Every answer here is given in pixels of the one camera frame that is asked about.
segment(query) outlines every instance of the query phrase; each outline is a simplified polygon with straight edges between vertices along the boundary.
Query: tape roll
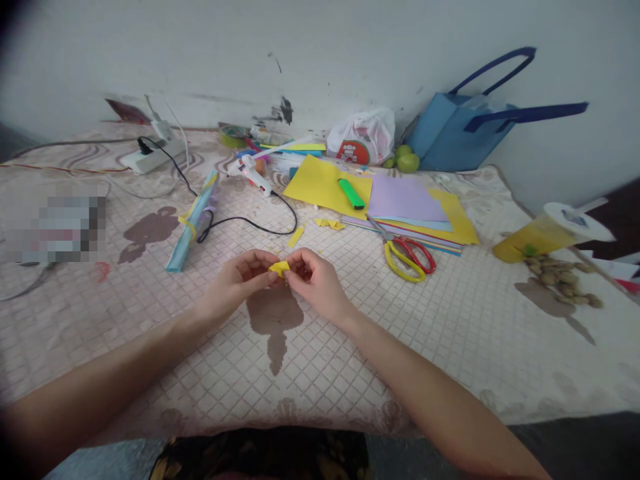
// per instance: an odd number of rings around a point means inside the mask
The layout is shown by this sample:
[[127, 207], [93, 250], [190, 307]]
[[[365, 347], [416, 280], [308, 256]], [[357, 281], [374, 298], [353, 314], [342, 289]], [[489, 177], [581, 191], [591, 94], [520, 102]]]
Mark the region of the tape roll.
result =
[[246, 145], [245, 138], [249, 130], [237, 125], [225, 125], [220, 128], [220, 142], [228, 148], [242, 148]]

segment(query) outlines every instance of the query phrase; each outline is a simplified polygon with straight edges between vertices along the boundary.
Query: scissors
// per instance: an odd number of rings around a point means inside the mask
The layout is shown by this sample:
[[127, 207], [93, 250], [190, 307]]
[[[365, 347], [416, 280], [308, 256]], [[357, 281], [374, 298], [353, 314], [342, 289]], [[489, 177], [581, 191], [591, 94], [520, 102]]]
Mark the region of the scissors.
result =
[[[429, 251], [424, 247], [424, 245], [421, 245], [420, 243], [414, 240], [408, 239], [406, 237], [394, 236], [394, 234], [386, 231], [382, 227], [382, 225], [376, 222], [376, 220], [372, 219], [369, 215], [367, 215], [367, 219], [373, 224], [373, 226], [378, 230], [378, 232], [380, 232], [380, 235], [382, 235], [382, 237], [384, 238], [385, 257], [387, 258], [387, 263], [389, 264], [391, 270], [393, 270], [398, 276], [400, 276], [400, 278], [406, 281], [419, 283], [424, 281], [425, 278], [427, 278], [427, 275], [430, 275], [435, 271], [435, 260], [433, 259]], [[406, 256], [404, 256], [402, 253], [400, 253], [398, 249], [395, 247], [394, 243], [404, 248], [404, 250], [406, 250], [407, 254], [411, 258], [409, 259]], [[425, 256], [427, 257], [427, 260], [429, 261], [429, 268], [424, 267], [422, 263], [420, 263], [420, 260], [418, 260], [418, 257], [416, 257], [415, 253], [410, 248], [409, 244], [414, 245], [418, 247], [420, 250], [422, 250], [422, 253], [425, 254]], [[398, 259], [402, 263], [412, 268], [418, 274], [418, 277], [411, 277], [406, 273], [404, 273], [402, 270], [400, 270], [400, 268], [398, 268], [396, 264], [393, 262], [393, 259], [391, 258], [391, 252], [393, 252], [395, 256], [398, 257]]]

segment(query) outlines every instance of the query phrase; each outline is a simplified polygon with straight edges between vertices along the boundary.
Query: glue gun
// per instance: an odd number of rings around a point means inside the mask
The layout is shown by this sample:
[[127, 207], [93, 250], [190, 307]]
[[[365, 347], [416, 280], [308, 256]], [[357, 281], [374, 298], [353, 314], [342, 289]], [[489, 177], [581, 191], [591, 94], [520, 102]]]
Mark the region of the glue gun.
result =
[[255, 159], [250, 155], [243, 155], [242, 158], [238, 158], [238, 160], [230, 164], [227, 168], [227, 175], [230, 177], [243, 175], [248, 180], [254, 182], [256, 187], [262, 190], [265, 197], [270, 196], [273, 191], [269, 180], [263, 178], [262, 175], [255, 170]]

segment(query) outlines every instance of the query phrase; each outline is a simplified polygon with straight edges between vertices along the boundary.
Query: yellow drink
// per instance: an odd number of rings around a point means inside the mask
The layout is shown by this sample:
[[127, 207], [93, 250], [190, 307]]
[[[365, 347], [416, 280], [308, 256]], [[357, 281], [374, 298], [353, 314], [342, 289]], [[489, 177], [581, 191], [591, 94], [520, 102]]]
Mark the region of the yellow drink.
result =
[[493, 254], [507, 263], [549, 253], [589, 240], [613, 241], [611, 232], [588, 215], [572, 215], [573, 208], [548, 203], [545, 212], [493, 248]]

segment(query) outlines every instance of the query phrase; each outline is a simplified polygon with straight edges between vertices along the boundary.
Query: red label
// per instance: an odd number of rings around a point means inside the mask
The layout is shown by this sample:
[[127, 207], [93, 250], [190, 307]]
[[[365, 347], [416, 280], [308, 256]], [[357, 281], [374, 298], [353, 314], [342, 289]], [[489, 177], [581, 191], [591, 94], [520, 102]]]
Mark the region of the red label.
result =
[[336, 157], [358, 165], [369, 164], [369, 150], [356, 140], [344, 140]]

